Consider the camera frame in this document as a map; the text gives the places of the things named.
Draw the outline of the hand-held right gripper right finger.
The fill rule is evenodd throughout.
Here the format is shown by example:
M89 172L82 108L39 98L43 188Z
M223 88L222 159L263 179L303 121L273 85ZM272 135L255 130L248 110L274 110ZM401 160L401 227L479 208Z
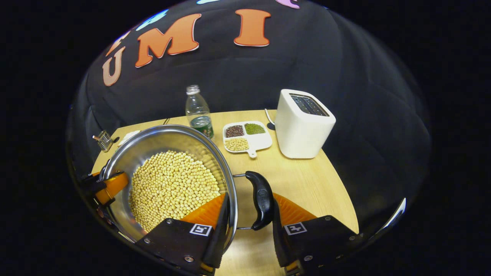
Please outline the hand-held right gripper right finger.
M363 243L332 215L317 217L298 204L273 194L272 234L280 267L288 276L319 276L352 255Z

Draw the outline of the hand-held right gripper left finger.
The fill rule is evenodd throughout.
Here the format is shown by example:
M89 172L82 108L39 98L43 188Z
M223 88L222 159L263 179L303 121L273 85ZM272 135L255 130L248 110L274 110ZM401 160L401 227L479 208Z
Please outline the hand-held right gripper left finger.
M185 275L214 275L227 240L228 199L224 193L190 213L187 219L167 218L136 245Z

